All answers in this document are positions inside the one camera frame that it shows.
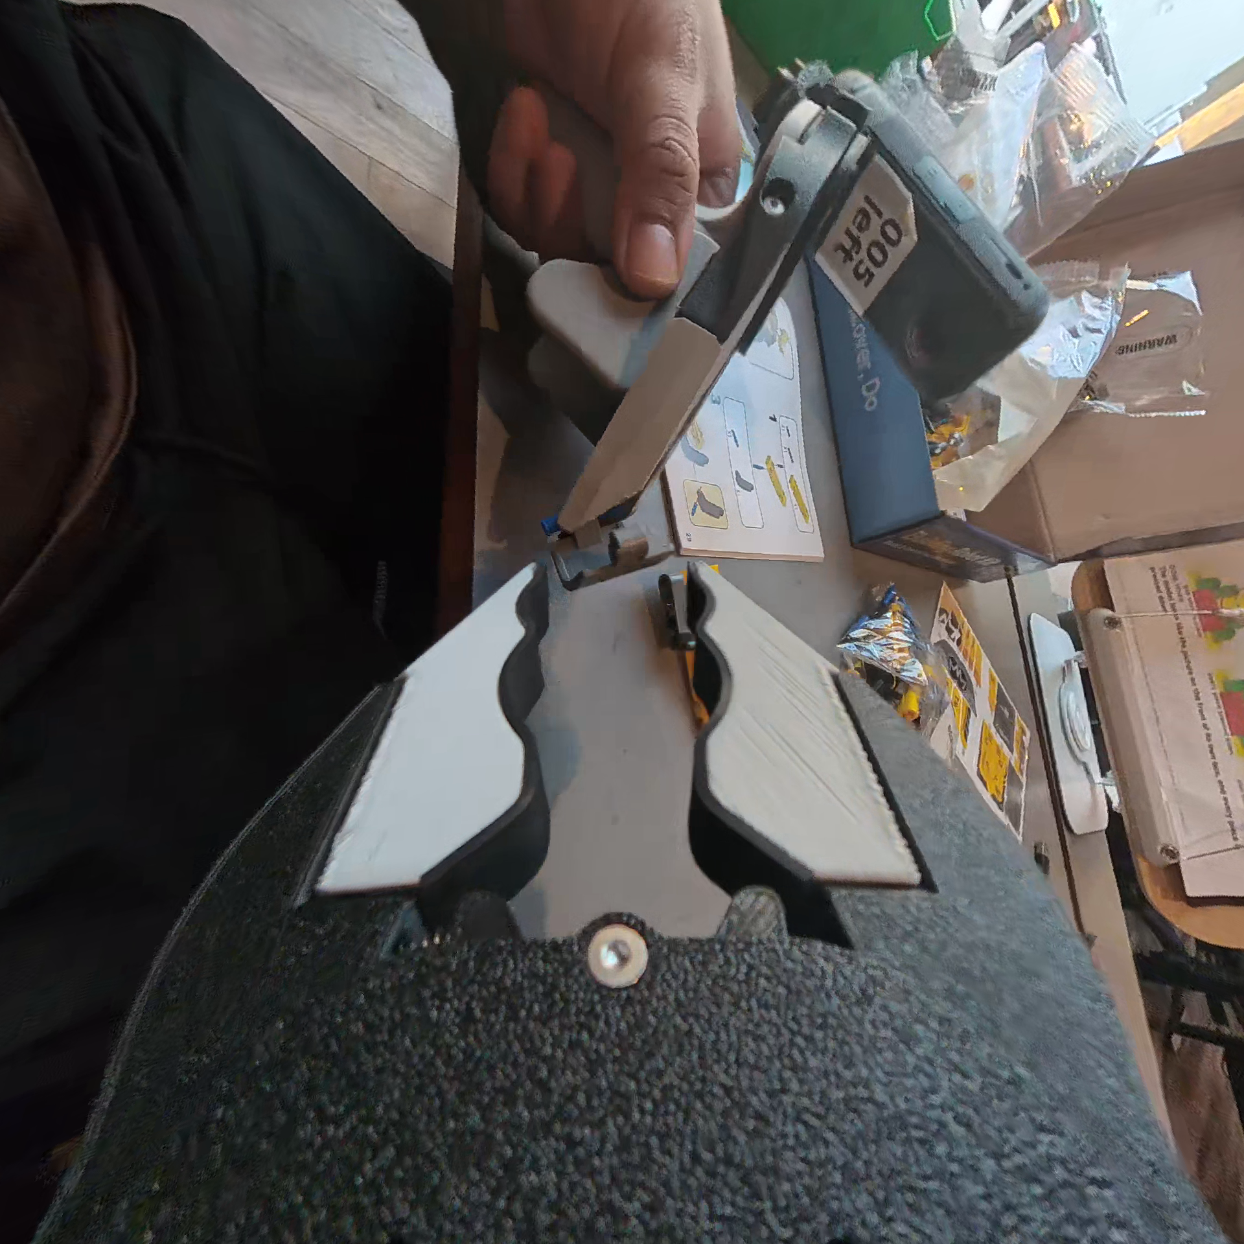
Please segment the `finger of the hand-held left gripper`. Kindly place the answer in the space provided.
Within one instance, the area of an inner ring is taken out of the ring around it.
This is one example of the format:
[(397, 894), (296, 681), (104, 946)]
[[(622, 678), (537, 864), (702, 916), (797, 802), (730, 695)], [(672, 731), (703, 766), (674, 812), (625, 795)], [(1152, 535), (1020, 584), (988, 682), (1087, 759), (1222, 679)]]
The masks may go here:
[(569, 324), (555, 327), (555, 407), (592, 444), (555, 510), (555, 530), (582, 549), (597, 544), (614, 512), (631, 512), (730, 353), (714, 331), (674, 315), (622, 392), (609, 370), (631, 346), (619, 327), (606, 318), (588, 321), (580, 334)]

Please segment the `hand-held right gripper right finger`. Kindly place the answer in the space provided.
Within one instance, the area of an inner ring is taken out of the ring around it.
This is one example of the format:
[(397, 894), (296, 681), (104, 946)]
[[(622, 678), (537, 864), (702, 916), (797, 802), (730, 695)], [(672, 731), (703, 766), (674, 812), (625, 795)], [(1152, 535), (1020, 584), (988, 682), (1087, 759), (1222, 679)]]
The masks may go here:
[(920, 886), (832, 661), (706, 564), (690, 567), (690, 598), (709, 709), (693, 792), (708, 815), (797, 881)]

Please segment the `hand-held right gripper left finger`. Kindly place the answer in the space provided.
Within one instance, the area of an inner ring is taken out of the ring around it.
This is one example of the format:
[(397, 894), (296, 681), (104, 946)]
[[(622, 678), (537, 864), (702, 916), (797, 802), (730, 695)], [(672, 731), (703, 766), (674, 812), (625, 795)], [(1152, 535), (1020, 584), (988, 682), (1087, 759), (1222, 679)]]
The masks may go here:
[(514, 897), (549, 849), (529, 718), (543, 689), (549, 581), (532, 562), (395, 679), (315, 876), (326, 897)]

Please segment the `yellow beam panel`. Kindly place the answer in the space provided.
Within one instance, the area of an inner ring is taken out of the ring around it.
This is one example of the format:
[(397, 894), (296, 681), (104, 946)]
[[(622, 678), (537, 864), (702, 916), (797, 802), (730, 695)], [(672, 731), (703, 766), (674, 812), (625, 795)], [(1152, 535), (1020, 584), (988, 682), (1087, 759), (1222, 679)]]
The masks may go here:
[(706, 707), (703, 697), (694, 688), (694, 661), (696, 661), (696, 649), (697, 649), (697, 639), (694, 633), (693, 624), (693, 604), (690, 598), (690, 567), (691, 562), (687, 562), (686, 568), (681, 571), (681, 584), (683, 584), (683, 595), (684, 595), (684, 612), (686, 612), (686, 624), (684, 630), (687, 636), (681, 641), (681, 660), (683, 660), (683, 679), (686, 684), (686, 689), (688, 694), (688, 706), (691, 712), (693, 729), (696, 732), (702, 731), (703, 726), (708, 724), (711, 718), (711, 710)]

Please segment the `bag of yellow blue parts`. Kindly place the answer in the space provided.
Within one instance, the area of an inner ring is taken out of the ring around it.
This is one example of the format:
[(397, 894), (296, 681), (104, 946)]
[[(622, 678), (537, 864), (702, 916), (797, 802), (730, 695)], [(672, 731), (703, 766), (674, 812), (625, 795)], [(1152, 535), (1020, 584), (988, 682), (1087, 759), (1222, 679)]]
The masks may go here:
[(862, 614), (837, 648), (844, 670), (921, 735), (933, 734), (951, 703), (948, 672), (894, 583), (875, 584), (866, 593)]

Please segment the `large clear bag yellow parts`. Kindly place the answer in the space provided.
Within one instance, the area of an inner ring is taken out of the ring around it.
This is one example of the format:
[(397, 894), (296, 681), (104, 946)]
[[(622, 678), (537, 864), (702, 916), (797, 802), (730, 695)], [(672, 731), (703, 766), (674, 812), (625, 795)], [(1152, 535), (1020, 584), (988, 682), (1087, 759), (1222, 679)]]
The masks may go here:
[[(1093, 39), (1051, 39), (1001, 59), (1001, 33), (967, 17), (936, 56), (908, 51), (881, 76), (903, 119), (1022, 257), (1066, 233), (1116, 190), (1152, 146)], [(1128, 275), (1119, 260), (1035, 266), (1042, 321), (964, 393), (925, 407), (942, 510), (992, 503), (1053, 435), (1116, 325)]]

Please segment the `blue cardboard kit box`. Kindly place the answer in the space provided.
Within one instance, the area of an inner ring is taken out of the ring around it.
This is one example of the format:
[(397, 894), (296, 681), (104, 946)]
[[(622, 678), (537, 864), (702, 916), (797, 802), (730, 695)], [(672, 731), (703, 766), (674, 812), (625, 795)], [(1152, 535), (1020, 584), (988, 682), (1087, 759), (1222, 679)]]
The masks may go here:
[(937, 498), (920, 401), (811, 261), (822, 373), (856, 549), (992, 581), (1085, 556), (1242, 535), (1242, 142), (1142, 165), (1037, 256), (1189, 269), (1205, 315), (1205, 413), (1063, 417), (979, 516)]

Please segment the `grey desk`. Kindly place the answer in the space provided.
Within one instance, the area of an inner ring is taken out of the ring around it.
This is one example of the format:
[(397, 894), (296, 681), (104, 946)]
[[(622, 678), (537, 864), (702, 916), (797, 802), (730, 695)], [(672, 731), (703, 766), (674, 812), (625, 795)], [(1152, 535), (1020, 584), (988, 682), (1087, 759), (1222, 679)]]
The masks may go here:
[[(819, 353), (816, 279), (792, 269), (783, 297), (801, 367), (807, 470), (820, 522), (816, 564), (733, 559), (721, 572), (805, 642), (837, 658), (835, 644), (871, 584), (896, 581), (925, 627), (942, 570), (925, 570), (850, 544), (837, 469), (831, 404)], [(549, 562), (539, 521), (579, 476), (591, 445), (526, 378), (511, 333), (480, 336), (474, 596), (481, 602), (521, 564)], [(551, 849), (517, 907), (524, 929), (560, 935), (598, 912), (637, 910), (671, 934), (699, 935), (726, 895), (694, 866), (687, 814), (694, 722), (680, 655), (665, 644), (659, 572), (683, 558), (566, 592), (549, 570), (546, 688), (533, 713), (551, 806)], [(1161, 1126), (1171, 1126), (1161, 1066), (1131, 963), (1125, 918), (1103, 833), (1077, 838), (1051, 802), (1044, 707), (1032, 700), (1028, 617), (1056, 618), (1047, 575), (988, 584), (951, 581), (1016, 712), (1031, 728), (1022, 842), (1042, 846), (1048, 879), (1090, 946)]]

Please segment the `person's left hand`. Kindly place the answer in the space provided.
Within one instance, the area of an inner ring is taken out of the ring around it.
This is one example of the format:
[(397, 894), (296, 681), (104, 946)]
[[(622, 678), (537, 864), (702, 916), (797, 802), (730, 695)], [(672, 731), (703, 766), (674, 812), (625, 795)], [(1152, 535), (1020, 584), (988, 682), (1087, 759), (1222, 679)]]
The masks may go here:
[(694, 208), (734, 199), (736, 78), (717, 1), (506, 1), (518, 70), (487, 158), (492, 217), (540, 257), (591, 259), (585, 174), (552, 137), (536, 82), (611, 139), (611, 264), (643, 298), (671, 294), (688, 261)]

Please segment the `white instruction booklet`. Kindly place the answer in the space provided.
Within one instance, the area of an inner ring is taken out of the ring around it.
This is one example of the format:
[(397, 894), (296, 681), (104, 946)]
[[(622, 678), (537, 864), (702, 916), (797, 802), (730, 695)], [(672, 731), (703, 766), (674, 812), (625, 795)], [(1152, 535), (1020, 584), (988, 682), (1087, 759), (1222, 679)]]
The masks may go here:
[(681, 433), (663, 466), (663, 490), (681, 555), (822, 561), (798, 337), (783, 298)]

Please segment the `yellow grey sticker sheet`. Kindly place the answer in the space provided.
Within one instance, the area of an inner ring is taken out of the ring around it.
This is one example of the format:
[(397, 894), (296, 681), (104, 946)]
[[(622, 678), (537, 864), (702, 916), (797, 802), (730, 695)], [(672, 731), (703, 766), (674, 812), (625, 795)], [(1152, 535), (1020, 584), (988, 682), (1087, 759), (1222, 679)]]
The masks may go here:
[(1022, 839), (1032, 732), (948, 584), (940, 587), (928, 644), (942, 663), (948, 694), (931, 743)]

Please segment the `clear bag of grey parts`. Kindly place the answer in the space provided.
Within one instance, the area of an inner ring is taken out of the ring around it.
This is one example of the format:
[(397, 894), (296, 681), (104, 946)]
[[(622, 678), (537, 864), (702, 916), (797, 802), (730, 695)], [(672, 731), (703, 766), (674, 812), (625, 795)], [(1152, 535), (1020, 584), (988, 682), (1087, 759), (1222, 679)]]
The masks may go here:
[(1204, 312), (1189, 269), (1128, 275), (1116, 325), (1068, 414), (1207, 411)]

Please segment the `white stand base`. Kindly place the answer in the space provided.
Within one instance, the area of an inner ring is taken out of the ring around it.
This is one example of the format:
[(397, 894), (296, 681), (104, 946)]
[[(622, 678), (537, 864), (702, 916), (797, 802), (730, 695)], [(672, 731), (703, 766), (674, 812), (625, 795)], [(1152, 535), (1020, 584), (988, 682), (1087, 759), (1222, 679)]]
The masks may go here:
[(1047, 750), (1068, 829), (1074, 835), (1103, 833), (1112, 805), (1084, 689), (1084, 652), (1060, 624), (1038, 612), (1029, 614), (1028, 630)]

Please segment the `person's legs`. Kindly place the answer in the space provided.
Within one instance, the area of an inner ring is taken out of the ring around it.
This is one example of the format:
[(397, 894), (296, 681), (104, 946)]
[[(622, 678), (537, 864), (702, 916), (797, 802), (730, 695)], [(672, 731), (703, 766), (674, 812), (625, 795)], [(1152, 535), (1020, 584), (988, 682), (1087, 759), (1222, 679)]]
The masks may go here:
[(185, 23), (3, 2), (135, 346), (104, 541), (3, 645), (3, 1183), (84, 1128), (229, 838), (431, 636), (449, 285)]

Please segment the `person's brown sweater torso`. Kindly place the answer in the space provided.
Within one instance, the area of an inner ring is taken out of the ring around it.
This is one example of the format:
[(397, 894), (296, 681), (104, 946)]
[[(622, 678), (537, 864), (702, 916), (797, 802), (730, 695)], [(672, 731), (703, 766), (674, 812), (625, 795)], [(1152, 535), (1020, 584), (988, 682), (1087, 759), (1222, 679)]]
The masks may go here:
[(1, 109), (1, 635), (75, 584), (120, 495), (138, 376), (95, 223), (53, 205)]

